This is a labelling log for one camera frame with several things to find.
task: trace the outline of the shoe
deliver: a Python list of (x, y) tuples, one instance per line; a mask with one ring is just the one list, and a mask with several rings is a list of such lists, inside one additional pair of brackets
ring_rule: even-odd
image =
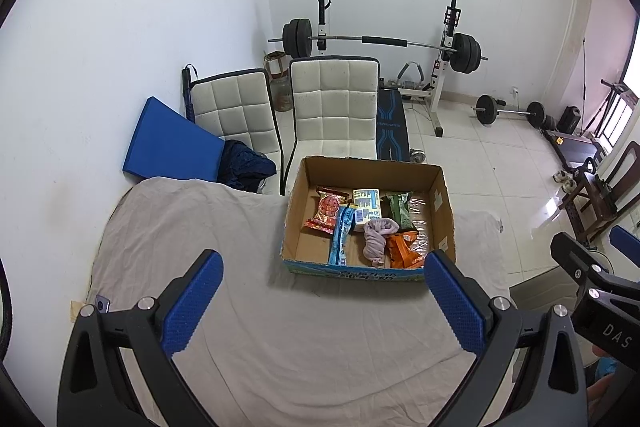
[(558, 171), (556, 172), (556, 174), (554, 174), (554, 181), (556, 183), (564, 183), (565, 181), (568, 181), (570, 179), (571, 176), (567, 171)]
[(562, 184), (562, 190), (565, 194), (571, 194), (577, 186), (578, 184), (574, 180), (569, 179)]

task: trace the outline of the cardboard box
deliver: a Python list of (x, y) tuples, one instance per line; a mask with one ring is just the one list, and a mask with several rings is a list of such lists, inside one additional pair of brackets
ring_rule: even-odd
[(422, 268), (394, 269), (385, 256), (384, 268), (373, 268), (364, 257), (364, 234), (351, 232), (345, 247), (347, 266), (327, 264), (331, 236), (303, 226), (318, 209), (316, 187), (331, 187), (344, 192), (354, 188), (378, 188), (380, 197), (398, 192), (413, 192), (426, 201), (424, 221), (430, 250), (444, 250), (455, 263), (453, 213), (442, 168), (436, 165), (308, 156), (300, 162), (289, 198), (284, 240), (280, 256), (293, 273), (373, 280), (423, 280)]

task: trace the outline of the wall socket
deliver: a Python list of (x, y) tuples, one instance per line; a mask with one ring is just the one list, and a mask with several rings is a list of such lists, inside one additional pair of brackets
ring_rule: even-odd
[(640, 228), (638, 227), (638, 224), (640, 223), (640, 206), (636, 205), (631, 209), (631, 212), (629, 214), (631, 215), (631, 220), (634, 222), (634, 228)]

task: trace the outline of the blue mat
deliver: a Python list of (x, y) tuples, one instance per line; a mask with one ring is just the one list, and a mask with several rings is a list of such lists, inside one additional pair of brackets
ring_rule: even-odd
[(225, 145), (158, 99), (146, 100), (122, 170), (141, 178), (214, 182)]
[(640, 267), (640, 240), (635, 235), (616, 225), (609, 232), (609, 241), (612, 247)]

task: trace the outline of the white chair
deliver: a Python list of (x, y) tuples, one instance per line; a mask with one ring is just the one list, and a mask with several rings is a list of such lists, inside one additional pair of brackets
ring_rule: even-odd
[(264, 194), (282, 194), (282, 141), (265, 70), (233, 71), (191, 83), (195, 123), (222, 139), (243, 142), (276, 164)]
[(284, 175), (286, 192), (305, 156), (377, 158), (380, 63), (375, 58), (297, 58), (289, 76), (295, 143)]

